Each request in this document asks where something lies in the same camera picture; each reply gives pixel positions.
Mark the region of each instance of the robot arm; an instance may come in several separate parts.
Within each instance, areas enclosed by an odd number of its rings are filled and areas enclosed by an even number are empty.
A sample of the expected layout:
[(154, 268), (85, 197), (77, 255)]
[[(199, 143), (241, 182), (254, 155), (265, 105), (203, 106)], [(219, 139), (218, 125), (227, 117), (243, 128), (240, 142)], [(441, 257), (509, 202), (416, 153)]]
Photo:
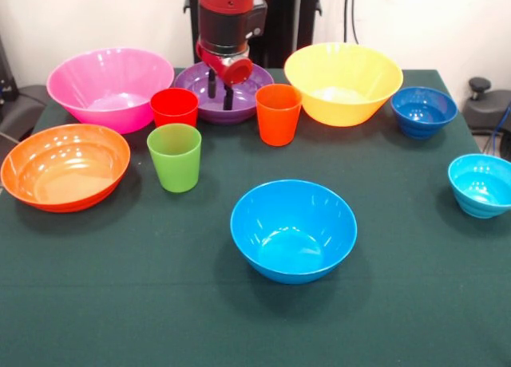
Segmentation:
[(263, 34), (266, 11), (264, 0), (199, 0), (200, 36), (196, 51), (212, 69), (208, 95), (213, 98), (216, 94), (215, 76), (225, 84), (225, 109), (232, 108), (231, 87), (244, 82), (252, 73), (248, 39)]

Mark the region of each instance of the plastic cup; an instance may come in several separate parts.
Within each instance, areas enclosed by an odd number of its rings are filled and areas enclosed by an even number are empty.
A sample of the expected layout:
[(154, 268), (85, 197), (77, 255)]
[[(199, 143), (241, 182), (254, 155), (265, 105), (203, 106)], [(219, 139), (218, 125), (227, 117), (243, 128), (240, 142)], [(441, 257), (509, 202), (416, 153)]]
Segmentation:
[(188, 191), (199, 182), (200, 132), (188, 124), (167, 124), (154, 129), (147, 146), (163, 189)]
[(255, 94), (259, 134), (264, 143), (284, 146), (295, 138), (302, 94), (285, 84), (271, 84)]
[(164, 89), (151, 98), (151, 109), (157, 127), (166, 124), (197, 126), (199, 97), (187, 89)]

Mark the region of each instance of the yellow bowl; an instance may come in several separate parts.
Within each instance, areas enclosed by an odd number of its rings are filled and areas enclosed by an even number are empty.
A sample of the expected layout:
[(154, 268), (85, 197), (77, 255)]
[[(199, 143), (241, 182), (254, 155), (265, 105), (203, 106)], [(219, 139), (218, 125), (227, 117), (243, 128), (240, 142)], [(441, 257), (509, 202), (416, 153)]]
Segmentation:
[(309, 45), (284, 66), (303, 95), (309, 116), (331, 126), (354, 126), (371, 118), (402, 85), (402, 71), (385, 55), (341, 42)]

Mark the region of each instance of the small blue bowl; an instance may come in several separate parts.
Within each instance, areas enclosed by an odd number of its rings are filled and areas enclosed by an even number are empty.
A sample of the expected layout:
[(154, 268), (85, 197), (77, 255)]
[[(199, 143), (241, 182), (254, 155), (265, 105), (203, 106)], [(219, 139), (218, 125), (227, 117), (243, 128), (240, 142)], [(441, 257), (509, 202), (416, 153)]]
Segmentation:
[(390, 104), (401, 131), (416, 140), (434, 136), (458, 114), (452, 98), (424, 87), (401, 89), (393, 95)]
[(486, 154), (467, 154), (451, 162), (449, 181), (461, 209), (476, 218), (511, 210), (511, 163)]
[(326, 187), (277, 180), (241, 197), (232, 211), (231, 233), (262, 275), (298, 285), (323, 277), (350, 254), (357, 223), (347, 203)]

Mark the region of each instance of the dark blue bowl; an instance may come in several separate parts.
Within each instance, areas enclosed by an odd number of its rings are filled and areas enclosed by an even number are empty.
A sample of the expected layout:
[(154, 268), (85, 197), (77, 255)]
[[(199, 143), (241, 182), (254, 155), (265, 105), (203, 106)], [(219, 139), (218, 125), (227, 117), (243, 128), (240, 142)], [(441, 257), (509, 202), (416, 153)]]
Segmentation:
[(434, 136), (458, 114), (452, 98), (436, 89), (418, 86), (399, 90), (390, 104), (401, 131), (416, 140)]
[(332, 271), (355, 244), (353, 211), (331, 190), (302, 180), (264, 183), (241, 197), (231, 216), (241, 254), (276, 282), (312, 282)]

